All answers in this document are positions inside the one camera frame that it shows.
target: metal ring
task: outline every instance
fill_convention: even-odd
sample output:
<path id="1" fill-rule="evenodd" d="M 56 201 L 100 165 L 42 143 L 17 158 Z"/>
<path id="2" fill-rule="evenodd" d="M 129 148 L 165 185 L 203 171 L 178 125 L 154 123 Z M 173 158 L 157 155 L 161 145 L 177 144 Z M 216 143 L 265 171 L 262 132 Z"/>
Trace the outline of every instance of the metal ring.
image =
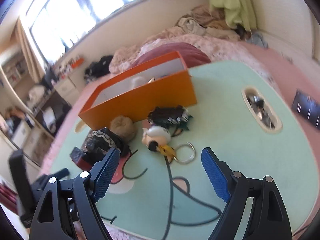
<path id="1" fill-rule="evenodd" d="M 189 147 L 193 150 L 193 154 L 186 160 L 178 160 L 177 157 L 173 157 L 174 160 L 177 162 L 177 163 L 180 163 L 180 164 L 188 164 L 188 163 L 191 163 L 193 161 L 193 159 L 196 157 L 196 149 L 193 147 L 193 145 L 190 143 L 190 142 L 186 142 L 184 144 L 181 144 L 179 145 L 178 147 L 176 147 L 174 150 L 175 152 L 177 152 L 178 149 L 180 149 L 181 147 Z"/>

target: silver screw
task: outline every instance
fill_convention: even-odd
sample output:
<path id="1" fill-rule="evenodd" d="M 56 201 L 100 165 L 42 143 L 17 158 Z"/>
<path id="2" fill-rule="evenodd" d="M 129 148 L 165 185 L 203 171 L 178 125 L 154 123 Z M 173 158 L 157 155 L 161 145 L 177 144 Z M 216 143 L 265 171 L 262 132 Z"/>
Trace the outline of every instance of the silver screw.
<path id="1" fill-rule="evenodd" d="M 236 178 L 240 178 L 242 176 L 242 174 L 239 171 L 234 171 L 233 172 L 233 176 L 236 177 Z"/>
<path id="2" fill-rule="evenodd" d="M 273 178 L 270 177 L 270 176 L 266 176 L 266 181 L 267 181 L 267 182 L 273 182 Z"/>
<path id="3" fill-rule="evenodd" d="M 89 172 L 87 172 L 87 171 L 83 171 L 83 172 L 80 173 L 80 177 L 81 178 L 86 178 L 88 176 L 89 176 Z"/>
<path id="4" fill-rule="evenodd" d="M 57 178 L 56 177 L 52 177 L 49 179 L 49 183 L 55 183 L 57 181 Z"/>

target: textured blue rubber pad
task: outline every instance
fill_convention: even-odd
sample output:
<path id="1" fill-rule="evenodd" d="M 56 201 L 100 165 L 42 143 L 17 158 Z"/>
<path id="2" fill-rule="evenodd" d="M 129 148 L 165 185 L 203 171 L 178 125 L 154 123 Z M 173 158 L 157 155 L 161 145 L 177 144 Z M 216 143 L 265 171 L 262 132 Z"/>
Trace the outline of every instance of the textured blue rubber pad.
<path id="1" fill-rule="evenodd" d="M 202 150 L 201 162 L 217 196 L 228 203 L 231 198 L 228 182 L 207 149 Z"/>
<path id="2" fill-rule="evenodd" d="M 114 151 L 109 160 L 102 168 L 100 174 L 97 176 L 97 179 L 95 180 L 95 192 L 92 194 L 92 198 L 95 203 L 97 203 L 99 199 L 103 198 L 106 195 L 111 179 L 118 167 L 119 159 L 119 153 L 117 153 L 117 151 Z"/>

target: light green table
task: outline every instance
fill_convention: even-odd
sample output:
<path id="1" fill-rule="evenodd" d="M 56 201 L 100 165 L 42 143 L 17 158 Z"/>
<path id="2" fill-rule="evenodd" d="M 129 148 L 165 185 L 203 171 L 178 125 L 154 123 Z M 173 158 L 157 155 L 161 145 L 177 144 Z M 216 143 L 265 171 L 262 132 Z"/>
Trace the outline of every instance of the light green table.
<path id="1" fill-rule="evenodd" d="M 319 174 L 308 141 L 290 109 L 254 71 L 247 66 L 225 61 L 191 68 L 192 82 L 198 104 L 189 107 L 194 119 L 185 131 L 172 139 L 175 147 L 191 142 L 198 153 L 188 165 L 176 162 L 168 165 L 166 159 L 150 152 L 140 139 L 130 144 L 138 150 L 126 163 L 124 174 L 137 179 L 123 178 L 111 185 L 106 197 L 99 200 L 100 214 L 112 219 L 113 225 L 151 239 L 208 239 L 225 203 L 217 197 L 202 167 L 200 153 L 211 147 L 217 157 L 232 170 L 246 177 L 274 178 L 287 208 L 292 231 L 308 217 L 319 192 Z M 262 130 L 244 103 L 241 91 L 256 87 L 271 104 L 283 123 L 279 134 Z M 89 132 L 84 129 L 67 136 L 56 158 L 52 172 L 63 167 L 76 177 L 81 171 L 69 158 L 74 146 L 80 147 Z M 180 151 L 188 156 L 190 152 Z M 175 186 L 172 178 L 178 178 Z M 249 199 L 236 239 L 242 239 L 251 210 Z"/>

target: blue gripper pad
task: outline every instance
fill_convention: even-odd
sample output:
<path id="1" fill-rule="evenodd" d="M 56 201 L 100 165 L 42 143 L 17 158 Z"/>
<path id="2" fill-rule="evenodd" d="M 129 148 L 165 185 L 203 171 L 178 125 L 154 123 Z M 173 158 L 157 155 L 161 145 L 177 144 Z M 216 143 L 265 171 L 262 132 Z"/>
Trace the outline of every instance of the blue gripper pad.
<path id="1" fill-rule="evenodd" d="M 202 150 L 202 166 L 204 167 L 217 196 L 228 203 L 231 198 L 231 194 L 228 190 L 228 181 L 219 168 L 217 161 L 219 162 L 218 158 L 210 148 Z"/>
<path id="2" fill-rule="evenodd" d="M 106 195 L 111 179 L 116 172 L 120 161 L 120 151 L 111 148 L 102 161 L 94 164 L 90 170 L 90 188 L 92 189 L 91 199 L 97 203 Z"/>

